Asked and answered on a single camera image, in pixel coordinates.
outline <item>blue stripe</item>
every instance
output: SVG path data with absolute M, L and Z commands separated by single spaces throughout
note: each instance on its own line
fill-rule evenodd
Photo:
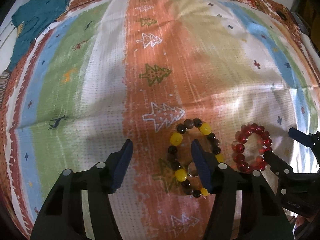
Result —
M 233 11 L 233 13 L 237 16 L 237 18 L 241 20 L 242 24 L 247 29 L 247 31 L 256 39 L 258 39 L 261 43 L 263 43 L 265 48 L 268 50 L 269 54 L 272 56 L 273 61 L 278 67 L 282 78 L 291 88 L 290 92 L 291 92 L 292 104 L 296 114 L 297 129 L 304 133 L 308 133 L 309 131 L 308 117 L 310 116 L 310 111 L 304 95 L 304 90 L 308 88 L 302 87 L 292 67 L 287 68 L 286 63 L 289 63 L 289 60 L 286 57 L 286 55 L 281 51 L 281 49 L 277 46 L 275 41 L 272 39 L 268 29 L 265 26 L 261 25 L 259 22 L 257 22 L 254 18 L 250 17 L 250 15 L 248 15 L 239 5 L 236 5 L 230 2 L 222 2 L 222 4 L 229 7 Z M 305 114 L 301 113 L 302 107 L 305 108 Z M 300 146 L 300 156 L 301 156 L 302 163 L 305 163 L 306 161 L 305 160 L 306 154 L 310 156 L 310 161 L 311 163 L 313 163 L 314 155 L 311 152 L 311 150 L 309 148 L 304 147 L 302 144 L 299 144 L 299 146 Z
M 22 106 L 22 111 L 20 114 L 20 126 L 16 129 L 17 140 L 19 141 L 20 146 L 19 158 L 21 163 L 21 172 L 24 179 L 24 186 L 28 194 L 33 221 L 35 221 L 37 217 L 37 213 L 35 212 L 34 208 L 40 211 L 44 199 L 42 197 L 36 156 L 33 149 L 33 135 L 30 126 L 36 122 L 39 96 L 44 77 L 49 69 L 50 61 L 53 58 L 61 40 L 70 29 L 71 24 L 76 20 L 76 18 L 77 16 L 71 17 L 61 25 L 57 26 L 44 46 L 38 61 L 35 64 L 33 75 L 27 87 L 24 97 L 24 105 Z

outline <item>yellow and black bracelet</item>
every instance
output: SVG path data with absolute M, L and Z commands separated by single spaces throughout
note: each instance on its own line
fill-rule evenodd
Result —
M 205 188 L 201 188 L 200 190 L 193 189 L 190 181 L 188 180 L 187 171 L 177 160 L 177 146 L 182 142 L 183 134 L 187 131 L 187 129 L 192 129 L 193 127 L 198 128 L 203 135 L 206 135 L 211 144 L 212 153 L 215 154 L 218 162 L 223 162 L 221 149 L 219 147 L 220 141 L 216 138 L 215 134 L 212 133 L 211 126 L 206 122 L 202 122 L 199 118 L 195 118 L 193 120 L 186 119 L 183 124 L 179 123 L 176 126 L 177 131 L 174 132 L 170 137 L 170 143 L 172 145 L 168 148 L 167 160 L 171 164 L 171 168 L 174 171 L 177 181 L 181 182 L 183 192 L 186 195 L 193 195 L 195 198 L 199 198 L 201 195 L 208 196 L 208 191 Z

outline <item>beaded bracelet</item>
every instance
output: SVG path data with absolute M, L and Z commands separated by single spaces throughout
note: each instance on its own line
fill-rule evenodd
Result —
M 181 186 L 183 192 L 186 195 L 193 195 L 195 198 L 203 196 L 208 196 L 209 193 L 205 188 L 193 189 L 191 187 L 190 181 L 187 179 L 188 174 L 186 170 L 181 166 L 181 164 L 177 160 L 177 146 L 183 140 L 183 134 L 187 131 L 187 129 L 192 129 L 196 127 L 200 130 L 203 135 L 206 135 L 208 141 L 211 143 L 212 153 L 215 154 L 218 162 L 223 162 L 223 157 L 221 154 L 221 149 L 219 147 L 220 141 L 216 138 L 215 134 L 212 133 L 212 129 L 210 125 L 206 122 L 202 122 L 200 119 L 195 118 L 193 120 L 186 119 L 183 124 L 179 123 L 176 126 L 177 131 L 171 135 L 170 142 L 171 146 L 168 148 L 168 157 L 167 160 L 171 163 L 171 168 L 174 171 L 174 175 L 177 181 L 181 182 Z
M 256 157 L 255 162 L 249 165 L 245 161 L 243 152 L 245 150 L 244 144 L 247 142 L 248 137 L 253 133 L 256 133 L 260 136 L 262 148 L 259 149 L 260 155 Z M 264 126 L 257 125 L 256 123 L 248 126 L 242 125 L 241 131 L 236 132 L 236 141 L 232 143 L 231 147 L 234 152 L 233 160 L 237 164 L 237 168 L 240 172 L 251 173 L 254 170 L 264 171 L 266 169 L 267 163 L 261 155 L 263 155 L 266 151 L 272 152 L 272 140 L 269 138 L 269 135 L 269 132 L 265 130 Z

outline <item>teal cloth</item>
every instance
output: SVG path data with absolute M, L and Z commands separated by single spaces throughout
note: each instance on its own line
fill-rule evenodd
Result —
M 23 30 L 13 48 L 8 70 L 11 72 L 18 61 L 41 32 L 43 32 L 55 19 L 65 12 L 69 0 L 30 0 L 12 16 L 12 23 L 18 27 L 23 23 Z

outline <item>black bead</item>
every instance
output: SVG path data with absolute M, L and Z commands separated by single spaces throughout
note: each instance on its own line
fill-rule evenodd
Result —
M 193 189 L 192 188 L 184 188 L 184 187 L 182 187 L 182 190 L 186 195 L 192 195 L 193 194 Z
M 181 168 L 182 168 L 182 166 L 181 166 L 181 164 L 179 162 L 175 161 L 175 162 L 171 163 L 171 169 L 173 171 L 177 171 L 177 170 L 179 170 Z
M 168 148 L 168 153 L 177 153 L 178 152 L 178 148 L 177 146 L 171 145 Z
M 177 160 L 177 156 L 175 153 L 168 153 L 167 160 L 170 163 L 173 163 Z
M 184 134 L 187 131 L 187 128 L 182 123 L 179 123 L 176 126 L 176 129 L 177 129 L 177 132 L 180 134 Z
M 219 153 L 221 153 L 221 149 L 218 146 L 212 146 L 212 153 L 217 155 Z
M 211 141 L 211 144 L 213 146 L 219 146 L 220 145 L 220 141 L 217 138 L 215 138 L 213 141 Z
M 202 125 L 202 121 L 199 118 L 193 119 L 193 123 L 195 124 L 195 127 L 199 128 Z
M 191 119 L 184 120 L 183 124 L 187 129 L 192 129 L 194 126 L 194 123 Z
M 183 188 L 190 188 L 191 187 L 190 180 L 186 179 L 185 181 L 181 182 L 181 186 Z
M 216 135 L 213 132 L 207 135 L 207 139 L 210 142 L 213 142 L 215 138 L 216 138 Z
M 199 189 L 194 190 L 192 194 L 194 197 L 197 197 L 197 198 L 201 197 L 201 195 L 202 195 L 202 193 Z

